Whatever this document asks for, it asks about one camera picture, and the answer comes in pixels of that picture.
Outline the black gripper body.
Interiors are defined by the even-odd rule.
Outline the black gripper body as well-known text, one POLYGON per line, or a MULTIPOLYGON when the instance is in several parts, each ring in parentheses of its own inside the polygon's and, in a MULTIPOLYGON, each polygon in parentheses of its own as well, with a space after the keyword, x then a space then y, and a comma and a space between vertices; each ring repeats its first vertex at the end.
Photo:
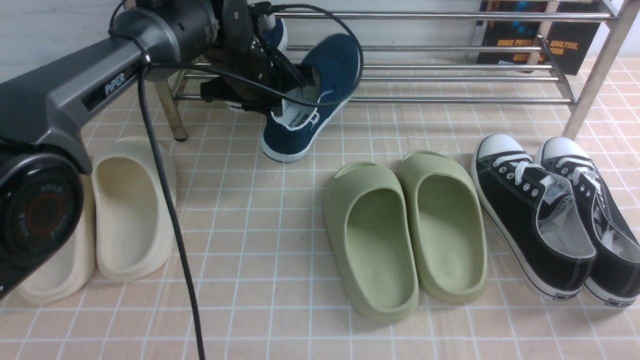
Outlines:
POLYGON ((244 111, 279 112, 278 97, 240 78, 282 94, 314 84, 309 65, 292 63, 285 52, 263 38, 262 31, 272 29, 278 18, 270 12, 269 2, 251 5, 246 0, 220 0, 213 7, 218 38, 203 56, 222 75, 200 85, 203 101, 230 101, 242 105, 244 111))

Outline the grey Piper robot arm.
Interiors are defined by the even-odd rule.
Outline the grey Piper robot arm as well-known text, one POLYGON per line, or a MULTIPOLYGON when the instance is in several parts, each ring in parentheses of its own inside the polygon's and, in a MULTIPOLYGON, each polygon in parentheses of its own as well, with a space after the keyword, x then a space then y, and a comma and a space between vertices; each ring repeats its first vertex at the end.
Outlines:
POLYGON ((303 87, 264 33, 270 5, 246 0, 138 0, 109 36, 1 84, 1 296, 13 292, 70 239, 82 217, 82 175, 92 163, 82 129, 137 80, 167 79, 178 64, 217 56, 218 100, 266 111, 277 93, 303 87))

